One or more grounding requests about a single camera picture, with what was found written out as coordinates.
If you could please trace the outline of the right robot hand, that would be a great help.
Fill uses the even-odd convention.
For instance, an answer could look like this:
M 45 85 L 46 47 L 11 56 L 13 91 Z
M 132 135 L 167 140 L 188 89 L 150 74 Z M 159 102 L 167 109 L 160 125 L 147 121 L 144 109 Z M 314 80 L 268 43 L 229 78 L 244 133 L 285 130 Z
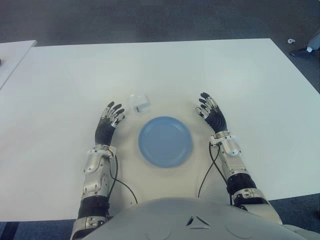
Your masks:
M 206 92 L 202 92 L 199 98 L 200 106 L 195 108 L 197 114 L 213 129 L 215 133 L 227 131 L 226 119 L 216 101 Z

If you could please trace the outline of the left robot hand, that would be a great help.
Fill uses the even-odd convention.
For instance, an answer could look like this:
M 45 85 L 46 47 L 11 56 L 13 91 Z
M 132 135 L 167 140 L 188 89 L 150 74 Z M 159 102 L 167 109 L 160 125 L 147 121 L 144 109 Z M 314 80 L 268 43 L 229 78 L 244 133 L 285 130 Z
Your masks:
M 125 119 L 122 104 L 110 102 L 103 110 L 95 130 L 95 144 L 110 146 L 117 126 Z

